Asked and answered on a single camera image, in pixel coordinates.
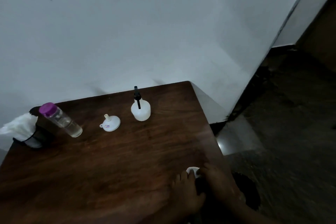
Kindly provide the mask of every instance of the purple cap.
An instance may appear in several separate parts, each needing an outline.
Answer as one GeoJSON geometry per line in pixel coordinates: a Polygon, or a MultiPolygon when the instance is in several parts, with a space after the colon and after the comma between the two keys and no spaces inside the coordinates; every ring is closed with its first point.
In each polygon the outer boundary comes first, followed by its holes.
{"type": "Polygon", "coordinates": [[[51,102],[41,105],[39,109],[39,112],[45,117],[52,116],[53,114],[55,114],[56,111],[57,111],[57,106],[51,102]]]}

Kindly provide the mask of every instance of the wooden table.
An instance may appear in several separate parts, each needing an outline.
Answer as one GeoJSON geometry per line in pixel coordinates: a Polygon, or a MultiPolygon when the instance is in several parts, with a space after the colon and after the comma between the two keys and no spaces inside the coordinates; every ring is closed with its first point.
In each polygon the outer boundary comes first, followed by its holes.
{"type": "Polygon", "coordinates": [[[56,129],[50,148],[11,148],[0,168],[1,223],[136,223],[166,203],[187,167],[229,172],[190,82],[140,92],[152,108],[146,121],[131,113],[133,91],[58,103],[83,133],[56,129]],[[117,130],[99,127],[105,113],[120,117],[117,130]]]}

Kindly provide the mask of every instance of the floor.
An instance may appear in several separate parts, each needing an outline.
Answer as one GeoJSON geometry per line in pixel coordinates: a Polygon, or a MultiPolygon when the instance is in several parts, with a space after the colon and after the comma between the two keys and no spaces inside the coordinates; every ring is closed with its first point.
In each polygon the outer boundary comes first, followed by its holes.
{"type": "Polygon", "coordinates": [[[264,92],[217,135],[252,179],[259,211],[283,223],[336,221],[336,73],[292,52],[264,92]]]}

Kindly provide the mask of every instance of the black spray tube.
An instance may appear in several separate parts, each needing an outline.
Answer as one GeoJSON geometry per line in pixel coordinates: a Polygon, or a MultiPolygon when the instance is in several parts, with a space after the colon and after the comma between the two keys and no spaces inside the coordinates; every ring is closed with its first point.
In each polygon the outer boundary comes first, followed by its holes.
{"type": "Polygon", "coordinates": [[[134,86],[134,99],[138,102],[139,109],[141,109],[141,106],[140,106],[141,95],[140,95],[140,92],[138,91],[137,86],[134,86]]]}

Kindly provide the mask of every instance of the spray bottle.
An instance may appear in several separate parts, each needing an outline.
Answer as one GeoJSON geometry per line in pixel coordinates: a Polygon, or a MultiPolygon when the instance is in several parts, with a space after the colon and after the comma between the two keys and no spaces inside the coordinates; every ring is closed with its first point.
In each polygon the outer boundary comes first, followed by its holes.
{"type": "Polygon", "coordinates": [[[151,105],[141,98],[138,87],[134,87],[134,103],[131,107],[131,112],[139,121],[144,121],[151,115],[151,105]]]}

